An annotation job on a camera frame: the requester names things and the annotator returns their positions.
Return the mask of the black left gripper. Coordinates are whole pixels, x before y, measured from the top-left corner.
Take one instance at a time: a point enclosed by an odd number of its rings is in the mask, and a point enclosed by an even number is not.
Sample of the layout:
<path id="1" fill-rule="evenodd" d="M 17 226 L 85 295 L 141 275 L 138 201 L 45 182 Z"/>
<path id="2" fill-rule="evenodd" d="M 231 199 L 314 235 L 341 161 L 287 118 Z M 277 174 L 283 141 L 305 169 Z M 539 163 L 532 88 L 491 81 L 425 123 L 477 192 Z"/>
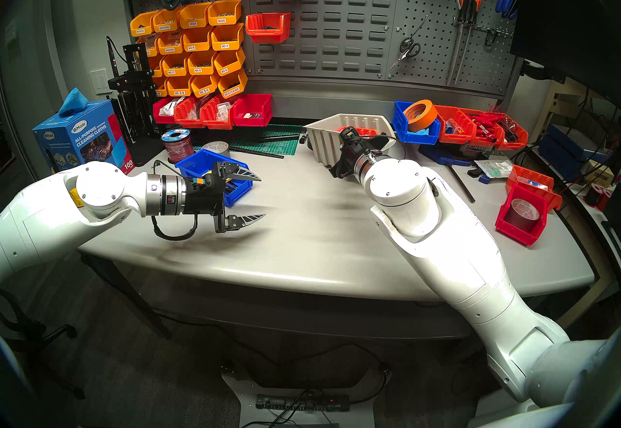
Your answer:
<path id="1" fill-rule="evenodd" d="M 214 162 L 202 178 L 186 178 L 184 214 L 208 214 L 214 218 L 216 233 L 239 231 L 258 222 L 266 214 L 225 216 L 224 191 L 226 179 L 261 182 L 261 178 L 237 163 Z"/>

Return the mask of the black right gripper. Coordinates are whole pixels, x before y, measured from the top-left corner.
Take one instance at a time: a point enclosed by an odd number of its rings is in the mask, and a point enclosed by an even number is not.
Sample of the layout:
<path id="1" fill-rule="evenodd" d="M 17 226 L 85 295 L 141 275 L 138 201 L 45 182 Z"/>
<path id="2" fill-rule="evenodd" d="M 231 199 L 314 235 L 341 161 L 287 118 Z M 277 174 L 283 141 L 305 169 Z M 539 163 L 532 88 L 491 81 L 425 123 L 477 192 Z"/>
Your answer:
<path id="1" fill-rule="evenodd" d="M 342 140 L 341 156 L 330 174 L 343 179 L 348 176 L 360 177 L 361 169 L 368 163 L 369 154 L 375 149 L 371 142 L 375 136 L 362 136 L 356 128 L 345 128 L 340 133 Z"/>

